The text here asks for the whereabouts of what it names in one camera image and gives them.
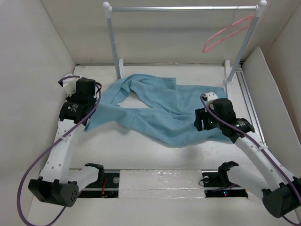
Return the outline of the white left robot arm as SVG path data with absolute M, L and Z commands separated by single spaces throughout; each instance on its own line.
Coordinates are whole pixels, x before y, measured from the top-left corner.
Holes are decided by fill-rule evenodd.
M 79 138 L 99 104 L 101 84 L 74 75 L 65 76 L 59 84 L 67 97 L 59 113 L 56 144 L 38 179 L 31 179 L 28 188 L 40 202 L 72 207 L 84 188 L 91 184 L 101 186 L 105 180 L 103 165 L 95 163 L 69 172 Z

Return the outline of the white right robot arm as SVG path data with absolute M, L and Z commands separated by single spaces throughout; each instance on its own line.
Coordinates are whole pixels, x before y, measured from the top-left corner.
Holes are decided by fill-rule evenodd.
M 275 218 L 301 206 L 301 180 L 287 170 L 269 151 L 244 118 L 237 118 L 232 102 L 219 98 L 215 93 L 201 94 L 204 107 L 195 110 L 194 126 L 198 131 L 219 129 L 254 164 L 262 178 L 242 169 L 234 161 L 225 162 L 218 168 L 217 179 L 220 184 L 239 185 L 263 203 L 266 210 Z

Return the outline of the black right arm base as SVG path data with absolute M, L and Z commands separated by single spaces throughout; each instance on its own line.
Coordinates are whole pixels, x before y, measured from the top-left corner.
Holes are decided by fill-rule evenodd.
M 229 181 L 227 172 L 239 166 L 234 161 L 224 162 L 218 169 L 202 170 L 199 185 L 204 188 L 206 198 L 248 198 L 247 190 Z

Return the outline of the light blue trousers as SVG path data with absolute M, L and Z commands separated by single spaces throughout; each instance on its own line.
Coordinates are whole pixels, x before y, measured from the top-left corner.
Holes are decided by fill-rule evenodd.
M 201 94 L 225 97 L 221 87 L 179 85 L 176 78 L 133 74 L 111 84 L 86 130 L 111 121 L 140 132 L 170 147 L 184 147 L 207 140 L 230 142 L 219 129 L 197 131 L 195 110 L 203 108 Z

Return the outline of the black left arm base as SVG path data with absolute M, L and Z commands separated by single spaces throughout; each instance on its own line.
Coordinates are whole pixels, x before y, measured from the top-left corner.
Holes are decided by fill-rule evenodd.
M 95 163 L 85 164 L 98 169 L 98 179 L 80 191 L 78 198 L 118 198 L 120 170 L 105 169 Z

